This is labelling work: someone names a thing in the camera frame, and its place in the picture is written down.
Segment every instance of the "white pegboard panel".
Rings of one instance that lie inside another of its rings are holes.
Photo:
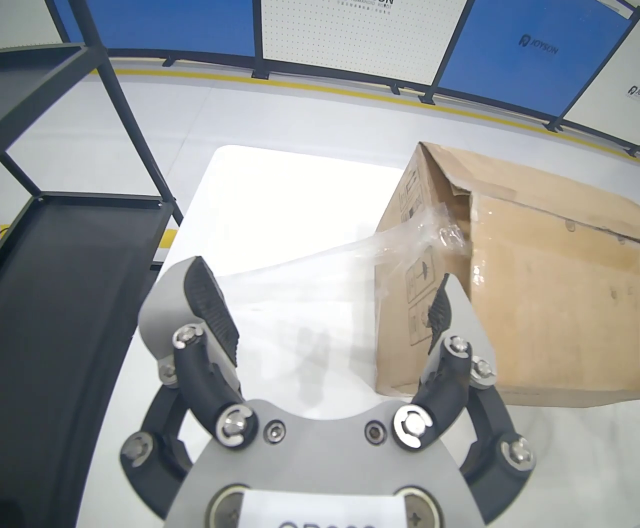
[[[431,84],[465,0],[262,0],[266,59]]]
[[[0,49],[61,42],[44,0],[0,0]]]
[[[640,23],[565,118],[640,145]]]

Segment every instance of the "gray metal plate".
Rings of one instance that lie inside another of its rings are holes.
[[[332,495],[393,495],[408,486],[426,490],[438,502],[444,525],[483,527],[467,484],[449,451],[436,441],[422,452],[400,448],[390,436],[400,401],[387,401],[342,420],[308,420],[272,404],[247,402],[258,415],[260,433],[242,451],[211,440],[189,472],[166,519],[166,528],[202,528],[211,499],[231,484],[258,490]],[[285,438],[269,444],[262,429],[278,419]],[[379,420],[387,439],[371,445],[365,425]]]

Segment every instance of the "shipping symbol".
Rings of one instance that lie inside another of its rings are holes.
[[[433,247],[427,248],[424,255],[413,263],[405,276],[406,301],[410,304],[435,281],[433,266]]]

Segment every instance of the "label sticker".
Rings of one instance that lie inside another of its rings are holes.
[[[246,490],[238,528],[397,528],[402,497]]]

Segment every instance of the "joyson logo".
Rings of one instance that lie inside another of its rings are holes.
[[[541,51],[546,51],[547,53],[551,53],[553,55],[556,55],[558,53],[558,48],[556,46],[553,46],[548,42],[544,42],[539,38],[533,38],[531,35],[528,35],[527,33],[525,33],[520,37],[520,41],[518,42],[518,44],[521,45],[522,47],[531,46]]]
[[[637,84],[634,84],[627,90],[627,97],[635,102],[640,102],[640,88]]]

